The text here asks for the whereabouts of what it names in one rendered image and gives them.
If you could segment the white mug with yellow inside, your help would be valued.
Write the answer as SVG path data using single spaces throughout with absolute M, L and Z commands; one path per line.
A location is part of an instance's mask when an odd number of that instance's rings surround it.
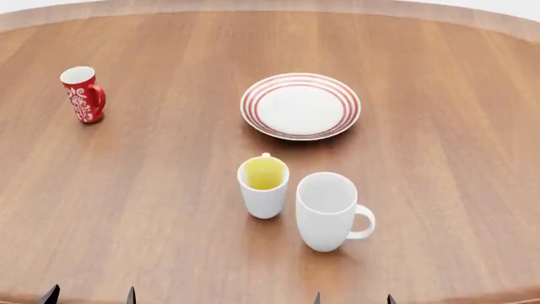
M 238 168 L 237 179 L 253 217 L 268 220 L 282 211 L 289 185 L 289 168 L 283 161 L 263 153 L 244 161 Z

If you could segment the large plain white mug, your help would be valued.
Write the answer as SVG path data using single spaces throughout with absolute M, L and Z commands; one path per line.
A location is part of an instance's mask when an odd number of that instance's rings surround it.
M 358 204 L 353 182 L 328 171 L 310 174 L 299 182 L 295 216 L 302 240 L 317 252 L 331 252 L 347 240 L 363 240 L 376 225 L 374 213 Z

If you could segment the red mug with white pattern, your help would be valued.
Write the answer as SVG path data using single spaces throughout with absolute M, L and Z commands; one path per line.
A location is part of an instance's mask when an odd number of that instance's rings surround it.
M 95 123 L 103 118 L 106 95 L 96 83 L 93 68 L 70 68 L 60 75 L 60 80 L 80 122 Z

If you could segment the white plate with red rings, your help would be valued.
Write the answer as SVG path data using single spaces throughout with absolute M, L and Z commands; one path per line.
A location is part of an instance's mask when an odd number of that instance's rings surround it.
M 316 141 L 351 128 L 361 102 L 345 83 L 316 73 L 259 80 L 240 98 L 240 113 L 257 131 L 289 141 Z

